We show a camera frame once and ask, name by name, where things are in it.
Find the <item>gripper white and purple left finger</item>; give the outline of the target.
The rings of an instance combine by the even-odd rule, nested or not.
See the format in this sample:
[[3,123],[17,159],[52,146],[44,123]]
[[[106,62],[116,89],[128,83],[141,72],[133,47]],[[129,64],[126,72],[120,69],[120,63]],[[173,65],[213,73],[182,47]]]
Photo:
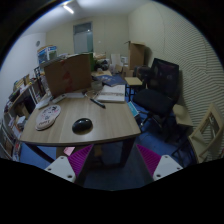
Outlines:
[[92,149],[93,146],[88,145],[68,157],[59,156],[46,171],[74,183],[80,176]]

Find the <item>gripper white and purple right finger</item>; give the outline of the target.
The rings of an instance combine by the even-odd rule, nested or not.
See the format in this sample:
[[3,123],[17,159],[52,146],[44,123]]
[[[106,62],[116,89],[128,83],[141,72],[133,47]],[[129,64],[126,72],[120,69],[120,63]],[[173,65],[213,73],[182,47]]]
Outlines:
[[154,181],[160,180],[182,169],[169,155],[162,155],[137,144],[137,149],[146,165],[146,168]]

